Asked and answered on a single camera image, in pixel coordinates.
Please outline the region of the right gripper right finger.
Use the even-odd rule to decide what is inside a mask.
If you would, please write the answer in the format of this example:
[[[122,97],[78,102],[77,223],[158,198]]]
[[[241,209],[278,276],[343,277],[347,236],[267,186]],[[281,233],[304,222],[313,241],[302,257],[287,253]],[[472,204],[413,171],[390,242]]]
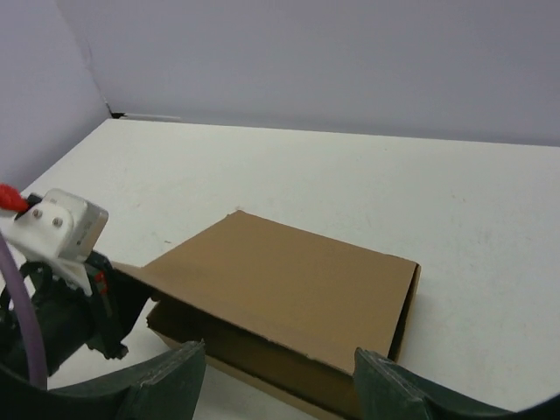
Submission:
[[[353,384],[365,419],[558,419],[559,397],[520,411],[475,400],[357,348]]]

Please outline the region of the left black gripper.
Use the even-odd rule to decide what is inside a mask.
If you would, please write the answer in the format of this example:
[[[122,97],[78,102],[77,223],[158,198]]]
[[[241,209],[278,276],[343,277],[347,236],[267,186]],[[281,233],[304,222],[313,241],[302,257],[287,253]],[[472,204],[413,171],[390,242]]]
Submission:
[[[53,375],[82,346],[106,359],[122,359],[130,334],[151,287],[115,268],[93,252],[85,263],[93,294],[74,290],[44,262],[24,262],[19,269],[36,291],[31,297],[45,347],[46,371]]]

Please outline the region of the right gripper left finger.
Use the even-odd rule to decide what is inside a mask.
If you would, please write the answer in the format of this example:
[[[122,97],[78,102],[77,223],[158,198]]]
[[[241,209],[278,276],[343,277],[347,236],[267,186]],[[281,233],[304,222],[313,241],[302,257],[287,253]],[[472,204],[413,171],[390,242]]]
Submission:
[[[192,419],[206,372],[205,346],[159,356],[64,388],[44,390],[1,368],[2,419]]]

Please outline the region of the brown cardboard box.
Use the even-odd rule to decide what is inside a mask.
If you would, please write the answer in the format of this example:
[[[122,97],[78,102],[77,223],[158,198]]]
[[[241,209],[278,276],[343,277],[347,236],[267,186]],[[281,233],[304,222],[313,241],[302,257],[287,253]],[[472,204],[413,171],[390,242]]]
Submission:
[[[396,361],[420,265],[237,211],[143,267],[149,328],[319,419],[359,419],[354,353]]]

